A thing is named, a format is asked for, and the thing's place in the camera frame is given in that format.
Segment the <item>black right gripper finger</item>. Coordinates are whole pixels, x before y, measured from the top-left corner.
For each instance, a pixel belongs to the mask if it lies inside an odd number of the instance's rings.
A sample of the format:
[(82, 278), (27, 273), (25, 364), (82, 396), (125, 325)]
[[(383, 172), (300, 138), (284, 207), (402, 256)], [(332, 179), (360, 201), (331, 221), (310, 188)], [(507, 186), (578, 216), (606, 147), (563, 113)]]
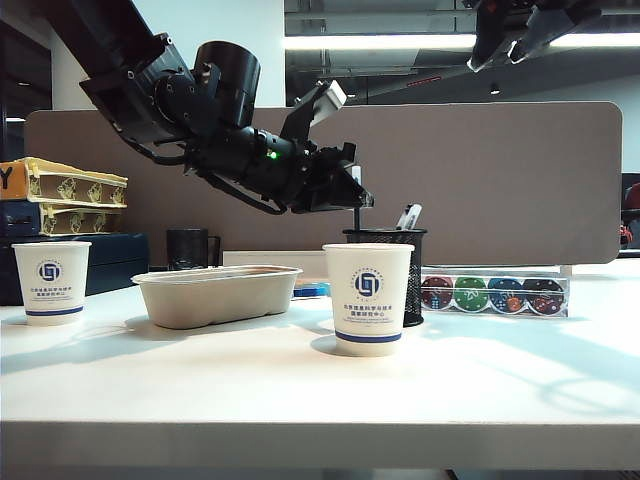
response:
[(599, 1), (535, 1), (526, 31), (510, 47), (508, 58), (512, 64), (518, 64), (601, 16)]
[(467, 1), (476, 12), (476, 41), (467, 66), (473, 72), (508, 62), (512, 44), (520, 39), (531, 14), (530, 1)]

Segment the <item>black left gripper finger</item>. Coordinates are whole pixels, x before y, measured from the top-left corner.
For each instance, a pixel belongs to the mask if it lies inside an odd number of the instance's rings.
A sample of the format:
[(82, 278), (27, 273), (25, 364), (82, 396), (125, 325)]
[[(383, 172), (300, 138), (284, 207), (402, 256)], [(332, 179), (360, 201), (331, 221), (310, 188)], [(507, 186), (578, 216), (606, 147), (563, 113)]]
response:
[(362, 184), (362, 168), (356, 159), (356, 145), (344, 143), (342, 147), (341, 183), (344, 186)]
[(338, 168), (329, 177), (326, 206), (335, 209), (372, 208), (374, 195), (362, 184), (362, 167)]

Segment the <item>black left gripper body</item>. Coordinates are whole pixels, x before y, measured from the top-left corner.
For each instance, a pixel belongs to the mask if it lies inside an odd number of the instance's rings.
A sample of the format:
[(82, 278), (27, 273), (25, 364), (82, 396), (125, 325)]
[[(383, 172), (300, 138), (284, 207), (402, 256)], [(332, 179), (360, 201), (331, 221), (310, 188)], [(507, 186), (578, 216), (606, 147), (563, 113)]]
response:
[(323, 147), (311, 156), (311, 160), (311, 173), (297, 196), (298, 213), (330, 210), (326, 206), (329, 177), (332, 172), (341, 168), (342, 148)]

